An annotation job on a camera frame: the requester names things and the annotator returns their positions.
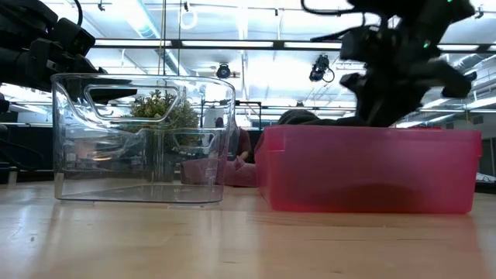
green plant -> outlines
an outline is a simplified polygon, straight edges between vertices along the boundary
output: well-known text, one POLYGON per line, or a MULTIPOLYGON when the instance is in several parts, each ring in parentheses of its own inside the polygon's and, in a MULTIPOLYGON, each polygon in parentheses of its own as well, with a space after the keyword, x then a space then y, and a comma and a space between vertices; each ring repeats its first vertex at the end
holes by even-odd
MULTIPOLYGON (((169 110, 174 103, 175 95, 160 90, 150 92, 150 97, 139 97, 131 106, 131 116, 141 118, 160 118, 169 110)), ((196 128, 198 127, 198 113, 194 111, 191 104, 185 98, 177 100, 175 106, 169 112, 167 118, 160 125, 129 127, 130 132, 137 132, 139 129, 157 129, 157 133, 167 132, 172 129, 196 128)), ((190 145, 197 137, 176 136, 180 145, 190 145)), ((172 133, 166 134, 166 144, 172 149, 176 146, 172 133)))
MULTIPOLYGON (((165 115, 176 97, 167 91, 164 94, 160 90, 150 92, 150 97, 139 97, 131 106, 131 116, 143 118, 160 118, 165 115)), ((191 107, 188 100, 180 98, 172 108, 165 120, 168 129, 196 128, 198 126, 198 114, 191 107)))

ceiling light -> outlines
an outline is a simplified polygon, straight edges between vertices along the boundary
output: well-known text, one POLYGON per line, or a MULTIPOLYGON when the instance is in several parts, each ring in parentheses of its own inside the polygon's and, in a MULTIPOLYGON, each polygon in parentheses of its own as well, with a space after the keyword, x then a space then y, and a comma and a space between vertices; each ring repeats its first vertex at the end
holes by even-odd
POLYGON ((34 105, 10 105, 11 107, 15 107, 15 108, 18 108, 18 109, 25 109, 25 110, 29 110, 31 112, 36 112, 36 113, 41 113, 41 114, 47 114, 47 111, 42 109, 42 108, 38 108, 34 105))
POLYGON ((321 116, 319 115, 319 118, 320 119, 331 119, 331 120, 337 120, 337 119, 341 119, 342 116, 321 116))
POLYGON ((119 7, 115 12, 119 12, 121 17, 127 20, 131 27, 143 38, 158 38, 160 33, 155 25, 150 21, 148 12, 139 0, 114 0, 115 7, 119 7))
POLYGON ((435 101, 428 102, 427 104, 425 104, 424 106, 422 106, 422 108, 427 109, 427 108, 435 107, 435 106, 441 105, 442 103, 447 102, 447 101, 448 101, 448 99, 439 98, 439 99, 437 99, 435 101))
POLYGON ((182 41, 184 47, 272 47, 273 42, 258 41, 204 41, 204 40, 185 40, 182 41))
POLYGON ((494 109, 474 109, 470 110, 472 113, 496 113, 496 110, 494 109))
POLYGON ((347 112, 343 115, 344 118, 346 117, 354 117, 355 116, 355 112, 347 112))
POLYGON ((486 105, 493 105, 494 103, 496 103, 496 97, 479 99, 479 100, 476 100, 476 101, 468 104, 467 109, 476 109, 476 108, 480 108, 480 107, 483 107, 486 105))
POLYGON ((396 124, 396 128, 410 128, 413 126, 417 126, 418 124, 422 124, 422 121, 411 121, 411 122, 403 122, 396 124))
POLYGON ((309 107, 283 107, 283 106, 270 106, 267 109, 277 109, 277 110, 289 110, 289 109, 302 109, 302 110, 312 110, 313 108, 309 107))
POLYGON ((439 122, 439 121, 442 121, 444 119, 447 119, 449 117, 453 116, 453 114, 450 114, 450 115, 444 115, 444 116, 440 116, 440 117, 436 117, 434 119, 430 119, 428 122, 429 123, 434 123, 434 122, 439 122))
POLYGON ((341 50, 341 43, 284 43, 287 48, 309 48, 309 49, 328 49, 328 50, 341 50))
POLYGON ((93 160, 95 161, 105 161, 105 160, 111 160, 111 157, 95 157, 93 160))
POLYGON ((463 109, 433 109, 433 108, 421 108, 420 112, 443 112, 443 113, 457 113, 457 112, 465 112, 463 109))
POLYGON ((171 42, 169 40, 163 41, 159 39, 155 40, 108 40, 108 39, 97 39, 95 41, 96 47, 156 47, 159 48, 160 45, 169 47, 171 42))
POLYGON ((443 51, 474 51, 479 48, 478 45, 454 45, 454 44, 441 44, 437 46, 443 51))

plastic bin handle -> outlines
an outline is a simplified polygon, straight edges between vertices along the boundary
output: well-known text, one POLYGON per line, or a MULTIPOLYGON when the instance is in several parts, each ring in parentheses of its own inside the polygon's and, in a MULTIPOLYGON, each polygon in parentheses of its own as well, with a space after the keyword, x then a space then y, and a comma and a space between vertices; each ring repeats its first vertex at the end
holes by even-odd
POLYGON ((172 133, 172 137, 174 138, 174 143, 176 144, 177 147, 179 147, 182 150, 210 150, 212 147, 212 143, 215 142, 215 139, 217 139, 217 135, 214 133, 210 132, 175 132, 172 133), (208 145, 207 146, 189 146, 189 145, 182 145, 179 143, 179 140, 177 139, 178 136, 198 136, 198 140, 201 140, 200 137, 202 136, 208 136, 208 145))
POLYGON ((88 104, 91 106, 91 109, 95 112, 95 115, 98 119, 102 121, 112 121, 112 122, 140 122, 140 123, 159 123, 159 122, 164 122, 165 119, 169 116, 171 113, 172 109, 177 105, 180 99, 180 90, 178 88, 173 87, 173 86, 123 86, 123 85, 110 85, 110 84, 92 84, 87 86, 84 89, 84 96, 88 100, 88 104), (172 104, 170 104, 169 109, 165 112, 162 117, 159 119, 149 119, 149 118, 144 118, 144 117, 108 117, 100 114, 98 112, 97 106, 95 102, 93 101, 93 98, 91 97, 91 90, 95 89, 148 89, 148 90, 173 90, 176 92, 176 98, 172 101, 172 104))

desk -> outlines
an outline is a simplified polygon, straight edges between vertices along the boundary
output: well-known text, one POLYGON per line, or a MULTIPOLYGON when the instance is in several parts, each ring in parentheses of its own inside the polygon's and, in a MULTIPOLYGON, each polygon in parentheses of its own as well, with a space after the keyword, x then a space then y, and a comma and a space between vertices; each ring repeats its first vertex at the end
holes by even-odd
POLYGON ((212 208, 60 202, 0 189, 0 278, 496 278, 496 196, 470 215, 272 212, 256 189, 212 208))

robotic arm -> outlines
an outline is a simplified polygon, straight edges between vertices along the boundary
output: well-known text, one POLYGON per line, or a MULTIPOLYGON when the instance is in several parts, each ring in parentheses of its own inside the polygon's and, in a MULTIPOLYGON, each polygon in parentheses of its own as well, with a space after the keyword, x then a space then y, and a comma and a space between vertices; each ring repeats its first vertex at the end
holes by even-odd
POLYGON ((78 25, 38 0, 0 0, 0 82, 49 91, 54 74, 105 73, 84 57, 95 38, 81 22, 81 10, 78 25))
POLYGON ((344 11, 310 9, 307 12, 340 16, 347 13, 375 13, 379 26, 353 27, 312 41, 342 41, 340 58, 365 63, 366 73, 344 75, 339 82, 356 95, 356 117, 367 126, 388 127, 415 111, 424 94, 434 86, 444 87, 447 98, 466 98, 474 76, 465 77, 445 61, 435 60, 437 47, 448 27, 475 13, 468 0, 416 0, 386 2, 348 0, 354 6, 344 11), (388 28, 392 16, 401 18, 388 28))

